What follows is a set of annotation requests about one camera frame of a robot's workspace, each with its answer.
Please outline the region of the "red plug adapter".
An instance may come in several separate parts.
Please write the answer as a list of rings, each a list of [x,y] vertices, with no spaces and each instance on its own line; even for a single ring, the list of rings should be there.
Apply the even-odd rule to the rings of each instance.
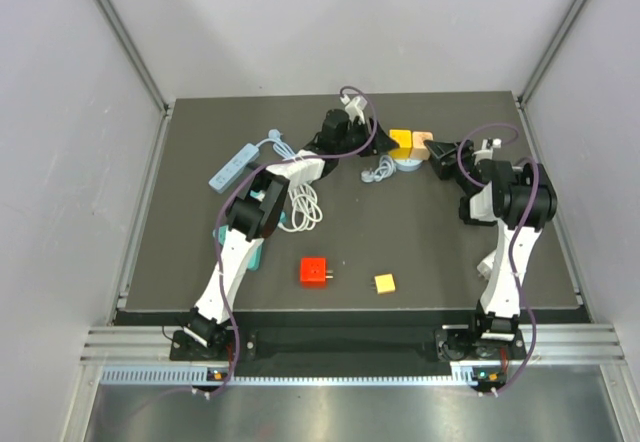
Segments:
[[[307,289],[324,288],[333,278],[325,257],[303,257],[300,260],[299,282]]]

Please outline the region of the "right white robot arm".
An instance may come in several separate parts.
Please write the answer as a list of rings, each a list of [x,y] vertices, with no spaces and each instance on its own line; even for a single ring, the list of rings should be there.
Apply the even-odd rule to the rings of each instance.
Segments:
[[[430,163],[441,180],[463,190],[459,218],[467,225],[495,226],[497,243],[477,270],[487,280],[467,331],[449,333],[444,347],[469,350],[487,358],[516,342],[522,289],[529,259],[547,223],[553,220],[557,194],[545,167],[526,158],[520,164],[496,160],[501,141],[427,141]]]

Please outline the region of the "yellow cube socket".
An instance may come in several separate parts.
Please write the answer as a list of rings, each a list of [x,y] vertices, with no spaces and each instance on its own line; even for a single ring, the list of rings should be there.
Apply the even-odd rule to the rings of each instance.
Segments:
[[[409,159],[413,149],[412,131],[408,129],[390,129],[389,137],[397,144],[388,155],[394,160]]]

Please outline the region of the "teal triangular power strip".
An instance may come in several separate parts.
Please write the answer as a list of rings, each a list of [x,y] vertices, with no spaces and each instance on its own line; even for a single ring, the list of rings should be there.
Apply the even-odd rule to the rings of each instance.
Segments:
[[[227,225],[223,225],[221,226],[218,230],[214,229],[212,231],[212,236],[214,239],[216,239],[218,241],[218,243],[220,244],[221,247],[224,246],[225,240],[226,240],[226,232],[227,232]],[[262,245],[259,245],[255,252],[253,253],[249,264],[248,264],[248,269],[250,271],[257,271],[260,267],[260,262],[261,262],[261,255],[262,255]]]

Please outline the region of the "orange plug adapter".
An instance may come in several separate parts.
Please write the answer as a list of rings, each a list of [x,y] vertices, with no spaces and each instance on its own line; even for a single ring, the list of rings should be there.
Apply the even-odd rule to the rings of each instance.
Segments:
[[[378,295],[391,294],[396,291],[396,283],[392,274],[380,274],[374,276],[373,286]]]

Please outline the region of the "orange cube socket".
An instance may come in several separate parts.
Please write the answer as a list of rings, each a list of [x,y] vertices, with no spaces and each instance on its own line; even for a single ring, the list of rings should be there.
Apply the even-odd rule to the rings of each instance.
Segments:
[[[428,131],[412,132],[412,147],[409,158],[412,160],[426,161],[430,158],[430,152],[426,145],[427,141],[433,141],[433,133]]]

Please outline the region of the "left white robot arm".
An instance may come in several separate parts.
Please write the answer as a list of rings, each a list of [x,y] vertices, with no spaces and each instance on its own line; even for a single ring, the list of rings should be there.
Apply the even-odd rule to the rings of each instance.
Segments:
[[[332,109],[321,130],[294,155],[269,165],[249,164],[249,175],[224,203],[216,221],[226,227],[225,241],[215,244],[216,265],[184,325],[197,352],[212,359],[226,349],[225,325],[239,285],[254,253],[276,231],[290,190],[327,176],[342,158],[381,156],[398,147],[362,110]]]

